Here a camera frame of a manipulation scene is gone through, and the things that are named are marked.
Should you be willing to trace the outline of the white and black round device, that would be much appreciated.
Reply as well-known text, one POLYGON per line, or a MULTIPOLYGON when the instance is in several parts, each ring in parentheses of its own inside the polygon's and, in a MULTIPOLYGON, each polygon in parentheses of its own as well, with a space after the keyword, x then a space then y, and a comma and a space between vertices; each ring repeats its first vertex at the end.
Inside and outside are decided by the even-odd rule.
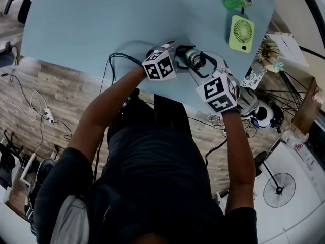
POLYGON ((279 106, 274 102, 267 104, 258 101, 258 109, 251 112, 252 124, 257 128, 275 128, 277 133, 281 133, 281 126, 284 121, 284 114, 279 106))

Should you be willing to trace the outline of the dried flower bouquet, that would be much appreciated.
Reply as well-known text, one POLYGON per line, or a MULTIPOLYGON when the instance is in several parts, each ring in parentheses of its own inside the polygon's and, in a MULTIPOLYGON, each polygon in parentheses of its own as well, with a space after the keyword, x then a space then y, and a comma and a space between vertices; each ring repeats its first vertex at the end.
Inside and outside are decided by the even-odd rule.
POLYGON ((259 63, 265 71, 278 73, 284 70, 284 64, 279 60, 280 50, 278 45, 270 38, 264 38, 254 61, 259 63))

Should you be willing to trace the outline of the black folding stand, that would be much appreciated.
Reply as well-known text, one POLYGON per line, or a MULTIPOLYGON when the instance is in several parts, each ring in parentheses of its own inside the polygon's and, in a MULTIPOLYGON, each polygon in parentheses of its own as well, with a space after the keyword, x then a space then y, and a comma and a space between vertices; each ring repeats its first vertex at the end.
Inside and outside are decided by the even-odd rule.
POLYGON ((10 134, 10 138, 7 136, 7 130, 3 131, 4 139, 6 141, 6 145, 0 142, 0 168, 4 169, 13 169, 15 165, 15 158, 20 160, 20 154, 23 150, 23 147, 17 147, 13 143, 14 132, 10 134))

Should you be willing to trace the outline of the round patterned stool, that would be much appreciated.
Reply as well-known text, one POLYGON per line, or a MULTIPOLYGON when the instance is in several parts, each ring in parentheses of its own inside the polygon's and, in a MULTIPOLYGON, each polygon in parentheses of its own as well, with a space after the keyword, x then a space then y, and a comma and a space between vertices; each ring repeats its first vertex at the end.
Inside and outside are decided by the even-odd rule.
POLYGON ((257 89, 265 70, 261 66, 251 66, 240 85, 252 90, 257 89))

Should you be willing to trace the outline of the green plastic bottle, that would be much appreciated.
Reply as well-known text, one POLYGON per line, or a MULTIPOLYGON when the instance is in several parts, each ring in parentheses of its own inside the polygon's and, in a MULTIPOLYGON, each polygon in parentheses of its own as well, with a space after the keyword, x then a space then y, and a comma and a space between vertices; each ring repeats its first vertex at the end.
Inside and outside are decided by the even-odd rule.
POLYGON ((223 5, 227 9, 245 8, 253 4, 253 0, 224 0, 223 5))

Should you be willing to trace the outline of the white desk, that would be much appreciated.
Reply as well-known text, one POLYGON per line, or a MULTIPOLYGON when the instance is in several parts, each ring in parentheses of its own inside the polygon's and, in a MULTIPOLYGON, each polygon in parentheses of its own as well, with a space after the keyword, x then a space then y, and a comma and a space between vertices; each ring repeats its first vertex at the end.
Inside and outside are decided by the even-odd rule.
POLYGON ((325 174, 316 178, 298 154, 280 142, 255 180, 260 244, 325 242, 325 174))

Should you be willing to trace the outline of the small steel cup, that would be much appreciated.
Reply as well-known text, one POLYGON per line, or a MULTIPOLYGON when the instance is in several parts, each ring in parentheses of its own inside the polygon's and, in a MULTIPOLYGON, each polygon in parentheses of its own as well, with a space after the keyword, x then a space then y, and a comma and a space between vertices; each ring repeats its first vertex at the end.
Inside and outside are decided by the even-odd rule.
POLYGON ((194 65, 194 59, 199 55, 199 51, 195 48, 191 48, 185 52, 184 55, 184 63, 187 66, 193 66, 194 65))

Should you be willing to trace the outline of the person's left forearm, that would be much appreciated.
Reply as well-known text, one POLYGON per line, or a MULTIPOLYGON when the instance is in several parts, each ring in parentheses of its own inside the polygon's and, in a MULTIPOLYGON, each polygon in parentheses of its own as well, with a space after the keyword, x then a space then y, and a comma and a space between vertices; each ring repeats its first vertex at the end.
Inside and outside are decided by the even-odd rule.
POLYGON ((76 132, 92 132, 95 134, 103 132, 131 93, 146 77, 144 68, 136 67, 107 88, 86 108, 76 132))

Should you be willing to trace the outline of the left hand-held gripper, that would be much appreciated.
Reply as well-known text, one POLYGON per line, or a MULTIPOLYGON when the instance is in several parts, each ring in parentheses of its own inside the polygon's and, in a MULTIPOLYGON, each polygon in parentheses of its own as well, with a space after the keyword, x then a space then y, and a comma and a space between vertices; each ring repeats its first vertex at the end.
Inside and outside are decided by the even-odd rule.
POLYGON ((142 62, 149 80, 166 81, 187 73, 188 66, 181 66, 176 54, 186 54, 193 48, 195 46, 179 45, 176 41, 153 47, 142 62))

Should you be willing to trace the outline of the white power strip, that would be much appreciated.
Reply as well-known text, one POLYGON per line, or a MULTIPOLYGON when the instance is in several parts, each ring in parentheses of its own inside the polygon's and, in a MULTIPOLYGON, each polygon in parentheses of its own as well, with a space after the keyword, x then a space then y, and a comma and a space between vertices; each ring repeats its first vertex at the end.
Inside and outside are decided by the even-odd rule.
POLYGON ((49 121, 51 124, 54 123, 54 118, 52 115, 52 111, 49 108, 45 108, 45 116, 46 116, 46 120, 49 121))

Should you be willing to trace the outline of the person's right forearm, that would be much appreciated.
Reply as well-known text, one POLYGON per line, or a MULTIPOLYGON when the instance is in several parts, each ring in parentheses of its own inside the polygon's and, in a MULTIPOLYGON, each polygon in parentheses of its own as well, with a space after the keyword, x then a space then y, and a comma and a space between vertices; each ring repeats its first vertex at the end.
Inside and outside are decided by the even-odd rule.
POLYGON ((227 154, 230 186, 253 188, 255 162, 248 138, 236 109, 222 113, 227 136, 227 154))

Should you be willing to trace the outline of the person's clothed body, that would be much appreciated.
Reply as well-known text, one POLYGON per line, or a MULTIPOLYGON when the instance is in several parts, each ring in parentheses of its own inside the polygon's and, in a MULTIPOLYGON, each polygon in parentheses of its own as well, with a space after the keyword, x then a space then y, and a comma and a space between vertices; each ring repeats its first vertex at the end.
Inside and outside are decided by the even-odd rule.
POLYGON ((37 244, 258 244, 253 188, 213 200, 183 106, 135 90, 99 134, 75 132, 42 183, 37 244))

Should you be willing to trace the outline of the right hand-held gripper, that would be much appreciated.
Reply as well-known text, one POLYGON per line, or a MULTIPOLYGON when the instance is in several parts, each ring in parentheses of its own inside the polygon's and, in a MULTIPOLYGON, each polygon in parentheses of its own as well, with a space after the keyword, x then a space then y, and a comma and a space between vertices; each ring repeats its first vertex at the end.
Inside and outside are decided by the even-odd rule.
POLYGON ((223 58, 210 51, 202 51, 204 58, 212 64, 211 74, 202 74, 197 69, 189 68, 189 73, 198 85, 196 88, 201 100, 214 113, 223 113, 237 106, 239 82, 232 75, 223 58))

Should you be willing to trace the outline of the green desk fan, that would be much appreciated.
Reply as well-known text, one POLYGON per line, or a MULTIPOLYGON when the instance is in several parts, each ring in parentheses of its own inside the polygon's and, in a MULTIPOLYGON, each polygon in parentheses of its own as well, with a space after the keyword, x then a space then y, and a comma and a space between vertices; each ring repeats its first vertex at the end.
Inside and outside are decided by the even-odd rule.
POLYGON ((250 53, 255 25, 252 21, 238 15, 232 17, 228 45, 230 49, 250 53))

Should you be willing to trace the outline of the wooden side table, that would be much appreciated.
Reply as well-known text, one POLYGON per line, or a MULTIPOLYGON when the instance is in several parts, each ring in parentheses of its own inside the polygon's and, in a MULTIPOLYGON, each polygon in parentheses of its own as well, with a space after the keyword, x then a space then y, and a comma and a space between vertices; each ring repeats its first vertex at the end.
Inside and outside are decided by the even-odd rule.
POLYGON ((306 135, 309 133, 321 103, 314 99, 318 92, 315 78, 295 78, 289 71, 266 72, 257 87, 257 95, 274 102, 284 114, 283 127, 306 135))

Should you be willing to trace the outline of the black floor fan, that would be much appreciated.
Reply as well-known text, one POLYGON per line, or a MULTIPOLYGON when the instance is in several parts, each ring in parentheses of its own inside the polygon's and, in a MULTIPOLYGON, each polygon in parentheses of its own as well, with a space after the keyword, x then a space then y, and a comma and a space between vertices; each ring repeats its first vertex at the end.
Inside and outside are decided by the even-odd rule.
POLYGON ((287 205, 293 198, 296 191, 296 182, 288 173, 272 174, 265 164, 266 157, 267 152, 263 151, 254 158, 255 177, 262 174, 260 166, 263 166, 270 176, 263 189, 264 202, 271 208, 280 208, 287 205))

